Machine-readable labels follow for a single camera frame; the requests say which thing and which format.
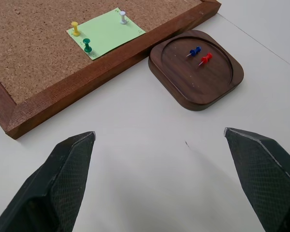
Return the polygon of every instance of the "wooden tray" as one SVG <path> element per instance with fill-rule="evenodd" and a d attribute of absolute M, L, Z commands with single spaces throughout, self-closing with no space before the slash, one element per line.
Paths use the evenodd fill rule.
<path fill-rule="evenodd" d="M 201 47 L 196 56 L 186 57 Z M 211 53 L 207 64 L 198 66 Z M 244 78 L 242 66 L 212 37 L 191 30 L 156 45 L 149 56 L 149 67 L 183 107 L 206 109 L 235 89 Z"/>

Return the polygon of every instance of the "push pin needle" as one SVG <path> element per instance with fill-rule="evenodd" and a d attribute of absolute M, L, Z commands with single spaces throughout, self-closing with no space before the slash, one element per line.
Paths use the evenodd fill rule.
<path fill-rule="evenodd" d="M 202 57 L 201 63 L 199 64 L 199 66 L 201 64 L 206 64 L 212 57 L 213 55 L 211 53 L 207 53 L 206 57 Z"/>
<path fill-rule="evenodd" d="M 201 48 L 200 47 L 197 47 L 196 49 L 194 50 L 190 50 L 190 53 L 188 55 L 186 55 L 186 57 L 188 56 L 196 56 L 199 52 L 201 52 Z"/>

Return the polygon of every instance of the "dark wooden tray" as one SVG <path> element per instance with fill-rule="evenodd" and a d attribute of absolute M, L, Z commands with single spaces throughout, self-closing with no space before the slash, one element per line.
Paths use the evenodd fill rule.
<path fill-rule="evenodd" d="M 202 3 L 132 40 L 83 69 L 16 104 L 0 83 L 0 125 L 14 139 L 22 136 L 116 75 L 146 58 L 157 44 L 192 29 L 220 8 L 216 0 Z"/>
<path fill-rule="evenodd" d="M 201 47 L 196 56 L 186 57 Z M 198 67 L 207 53 L 213 58 Z M 149 56 L 152 73 L 183 107 L 206 109 L 235 89 L 244 78 L 242 66 L 212 37 L 190 30 L 156 45 Z"/>

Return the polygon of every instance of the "white tabletop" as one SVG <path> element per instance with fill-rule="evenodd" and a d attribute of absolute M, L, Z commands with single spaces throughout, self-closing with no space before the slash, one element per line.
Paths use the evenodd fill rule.
<path fill-rule="evenodd" d="M 224 8 L 236 2 L 225 1 Z M 189 111 L 145 59 L 17 141 L 0 128 L 0 215 L 57 143 L 93 130 L 97 140 L 73 231 L 263 232 L 223 131 L 260 133 L 290 153 L 290 64 L 223 13 L 196 29 L 243 66 L 237 89 L 204 111 Z M 283 46 L 290 51 L 290 43 Z"/>

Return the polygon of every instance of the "cork board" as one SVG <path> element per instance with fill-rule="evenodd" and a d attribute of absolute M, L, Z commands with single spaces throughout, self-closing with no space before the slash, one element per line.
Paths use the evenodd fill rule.
<path fill-rule="evenodd" d="M 66 30 L 116 7 L 146 34 L 92 61 Z M 1 127 L 18 138 L 219 7 L 216 0 L 0 0 Z"/>

